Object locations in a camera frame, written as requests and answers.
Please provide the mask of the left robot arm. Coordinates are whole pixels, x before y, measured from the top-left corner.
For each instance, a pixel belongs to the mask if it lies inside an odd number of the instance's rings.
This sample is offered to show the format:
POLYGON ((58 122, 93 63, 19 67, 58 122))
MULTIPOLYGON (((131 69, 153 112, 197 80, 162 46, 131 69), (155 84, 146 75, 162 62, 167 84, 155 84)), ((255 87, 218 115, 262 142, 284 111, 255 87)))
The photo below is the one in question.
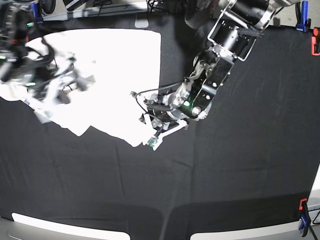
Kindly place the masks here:
POLYGON ((244 62, 274 16, 293 0, 230 0, 207 35, 209 47, 193 60, 183 80, 142 91, 140 121, 148 127, 143 145, 156 150, 164 137, 204 120, 236 61, 244 62))

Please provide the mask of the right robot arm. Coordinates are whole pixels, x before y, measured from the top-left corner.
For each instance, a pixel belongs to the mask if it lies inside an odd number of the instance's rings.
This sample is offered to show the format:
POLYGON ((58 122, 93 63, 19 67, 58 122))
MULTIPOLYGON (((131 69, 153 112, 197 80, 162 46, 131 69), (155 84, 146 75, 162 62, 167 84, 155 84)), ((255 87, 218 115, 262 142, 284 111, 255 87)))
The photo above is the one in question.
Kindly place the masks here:
POLYGON ((54 48, 40 37, 47 53, 27 45, 28 36, 41 27, 34 14, 36 0, 0 2, 0 96, 20 100, 38 117, 51 118, 50 108, 71 103, 70 92, 87 91, 95 84, 93 75, 82 75, 73 53, 56 62, 54 48))

